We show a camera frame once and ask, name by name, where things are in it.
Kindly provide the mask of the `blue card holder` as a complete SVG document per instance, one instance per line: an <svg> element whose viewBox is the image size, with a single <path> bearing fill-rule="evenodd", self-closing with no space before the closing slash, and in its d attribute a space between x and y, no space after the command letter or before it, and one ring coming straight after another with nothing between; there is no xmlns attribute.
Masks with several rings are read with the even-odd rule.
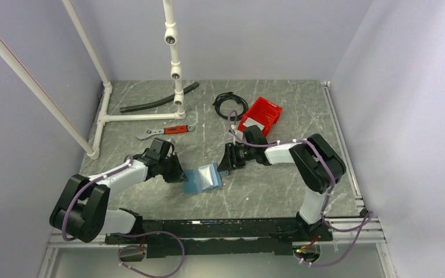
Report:
<svg viewBox="0 0 445 278"><path fill-rule="evenodd" d="M228 171L218 171L217 163L200 166L185 172L187 180L183 182L185 194L198 194L223 185L222 178L229 175Z"/></svg>

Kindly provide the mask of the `red plastic bin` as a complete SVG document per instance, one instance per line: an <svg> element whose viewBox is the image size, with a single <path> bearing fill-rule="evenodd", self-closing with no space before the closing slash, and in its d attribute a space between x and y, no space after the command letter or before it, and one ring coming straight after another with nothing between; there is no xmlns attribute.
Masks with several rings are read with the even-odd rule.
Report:
<svg viewBox="0 0 445 278"><path fill-rule="evenodd" d="M239 131L244 131L246 128L243 122L246 118L252 118L258 122L257 126L260 128L264 136L267 136L272 126L279 120L283 108L270 102L264 97L258 97L249 110L243 115L238 125Z"/></svg>

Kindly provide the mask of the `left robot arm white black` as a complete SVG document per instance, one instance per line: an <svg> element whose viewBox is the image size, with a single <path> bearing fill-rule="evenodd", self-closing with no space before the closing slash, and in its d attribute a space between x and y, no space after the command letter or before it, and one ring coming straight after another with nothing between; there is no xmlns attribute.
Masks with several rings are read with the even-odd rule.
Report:
<svg viewBox="0 0 445 278"><path fill-rule="evenodd" d="M136 243L144 233L140 215L127 209L111 210L109 200L158 175L168 184L187 180L173 139L154 138L141 154L127 155L122 164L106 172L71 176L49 223L67 242L89 243L99 235L121 234L128 243Z"/></svg>

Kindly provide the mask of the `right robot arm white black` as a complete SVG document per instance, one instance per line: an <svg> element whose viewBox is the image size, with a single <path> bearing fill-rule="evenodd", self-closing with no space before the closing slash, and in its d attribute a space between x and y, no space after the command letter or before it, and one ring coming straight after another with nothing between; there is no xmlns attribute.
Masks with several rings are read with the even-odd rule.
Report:
<svg viewBox="0 0 445 278"><path fill-rule="evenodd" d="M245 167L246 162L255 160L264 166L293 164L306 186L303 204L298 212L302 221L296 232L302 240L311 240L318 234L317 223L325 215L325 200L346 173L344 161L320 135L289 142L269 143L257 125L244 129L239 137L230 129L235 142L225 144L224 155L217 170L231 171Z"/></svg>

